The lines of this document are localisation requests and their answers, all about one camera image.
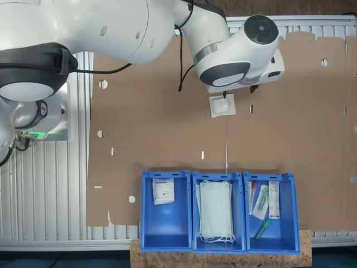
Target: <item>medical supply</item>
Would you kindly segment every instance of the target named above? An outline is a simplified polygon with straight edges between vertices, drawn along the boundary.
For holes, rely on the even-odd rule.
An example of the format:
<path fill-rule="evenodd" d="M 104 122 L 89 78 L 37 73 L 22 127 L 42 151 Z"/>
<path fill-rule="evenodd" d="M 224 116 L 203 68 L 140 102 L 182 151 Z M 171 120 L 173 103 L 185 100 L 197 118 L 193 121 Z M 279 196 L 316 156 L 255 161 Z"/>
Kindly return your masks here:
<path fill-rule="evenodd" d="M 264 220 L 268 207 L 269 207 L 269 187 L 265 184 L 262 184 L 260 187 L 260 192 L 258 195 L 257 202 L 253 210 L 253 215 L 258 219 Z"/>
<path fill-rule="evenodd" d="M 268 196 L 269 196 L 269 189 L 265 189 L 264 193 L 263 193 L 263 196 L 262 196 L 262 199 L 259 202 L 259 207 L 258 207 L 259 210 L 263 209 L 263 207 L 264 207 L 264 205 L 265 205 L 265 203 L 267 201 L 267 197 Z"/>
<path fill-rule="evenodd" d="M 222 95 L 209 97 L 211 118 L 218 116 L 235 115 L 235 103 L 233 93 L 227 94 L 224 98 Z"/>
<path fill-rule="evenodd" d="M 231 184 L 228 181 L 203 181 L 201 200 L 201 240 L 207 243 L 234 242 L 231 214 Z"/>
<path fill-rule="evenodd" d="M 257 190 L 257 182 L 255 181 L 253 183 L 253 188 L 251 189 L 251 193 L 249 196 L 249 215 L 253 214 L 253 200 L 254 200 L 256 190 Z"/>
<path fill-rule="evenodd" d="M 173 178 L 152 179 L 154 205 L 170 204 L 175 201 L 175 192 L 173 185 Z"/>
<path fill-rule="evenodd" d="M 279 182 L 269 182 L 269 219 L 280 219 Z"/>
<path fill-rule="evenodd" d="M 263 225 L 260 227 L 259 231 L 257 232 L 257 234 L 255 235 L 255 240 L 258 240 L 262 234 L 264 233 L 264 231 L 267 229 L 267 227 L 269 226 L 270 224 L 270 219 L 267 219 Z"/>

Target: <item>surgical mask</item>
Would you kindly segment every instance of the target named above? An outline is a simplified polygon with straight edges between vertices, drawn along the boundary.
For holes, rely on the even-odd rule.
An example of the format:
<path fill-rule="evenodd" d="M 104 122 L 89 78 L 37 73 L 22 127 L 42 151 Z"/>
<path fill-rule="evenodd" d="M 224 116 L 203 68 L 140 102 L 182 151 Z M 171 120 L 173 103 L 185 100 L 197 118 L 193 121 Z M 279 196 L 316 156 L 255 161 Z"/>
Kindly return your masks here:
<path fill-rule="evenodd" d="M 203 181 L 200 184 L 200 201 L 201 240 L 233 243 L 231 184 L 227 181 Z"/>

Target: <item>blue plastic crate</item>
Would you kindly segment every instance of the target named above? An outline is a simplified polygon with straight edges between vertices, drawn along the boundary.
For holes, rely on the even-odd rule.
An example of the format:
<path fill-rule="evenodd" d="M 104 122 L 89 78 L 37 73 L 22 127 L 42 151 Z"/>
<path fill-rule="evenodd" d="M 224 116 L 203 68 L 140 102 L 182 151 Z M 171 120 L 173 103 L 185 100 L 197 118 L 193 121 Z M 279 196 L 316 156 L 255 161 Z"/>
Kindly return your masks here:
<path fill-rule="evenodd" d="M 153 178 L 173 178 L 173 203 L 154 205 Z M 190 172 L 144 171 L 141 193 L 141 251 L 192 251 Z"/>
<path fill-rule="evenodd" d="M 194 253 L 219 253 L 219 254 L 245 254 L 245 225 L 244 225 L 244 203 L 243 182 L 240 173 L 234 174 L 203 174 L 194 172 L 193 180 L 193 206 L 194 206 Z M 232 217 L 235 241 L 234 243 L 205 243 L 201 240 L 200 214 L 196 197 L 196 184 L 204 180 L 230 181 L 232 183 Z"/>
<path fill-rule="evenodd" d="M 245 229 L 247 230 L 247 251 L 249 253 L 271 254 L 300 254 L 300 238 L 296 204 L 296 190 L 294 176 L 291 173 L 262 175 L 243 173 Z M 257 182 L 253 208 L 257 202 L 262 184 L 269 185 L 269 181 L 279 182 L 280 219 L 271 219 L 270 225 L 259 240 L 254 237 L 263 221 L 249 215 L 248 180 Z M 269 218 L 269 209 L 265 219 Z"/>

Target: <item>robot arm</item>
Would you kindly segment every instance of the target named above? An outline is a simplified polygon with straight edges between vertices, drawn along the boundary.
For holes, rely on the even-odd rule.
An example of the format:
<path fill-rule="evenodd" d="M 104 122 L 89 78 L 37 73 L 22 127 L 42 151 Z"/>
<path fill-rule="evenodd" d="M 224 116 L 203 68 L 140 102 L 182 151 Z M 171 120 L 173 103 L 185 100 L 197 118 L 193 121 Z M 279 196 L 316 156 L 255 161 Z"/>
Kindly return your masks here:
<path fill-rule="evenodd" d="M 220 8 L 192 0 L 38 2 L 8 0 L 0 8 L 0 157 L 15 129 L 56 126 L 61 109 L 48 97 L 77 71 L 72 54 L 81 51 L 148 63 L 165 51 L 177 25 L 210 93 L 272 82 L 284 72 L 277 27 L 264 16 L 250 17 L 231 36 Z M 39 115 L 43 99 L 46 117 Z"/>
<path fill-rule="evenodd" d="M 187 0 L 176 5 L 180 22 L 190 13 Z M 233 36 L 224 12 L 212 4 L 194 4 L 182 28 L 197 74 L 210 93 L 278 80 L 284 63 L 278 46 L 278 28 L 264 16 L 252 16 Z"/>

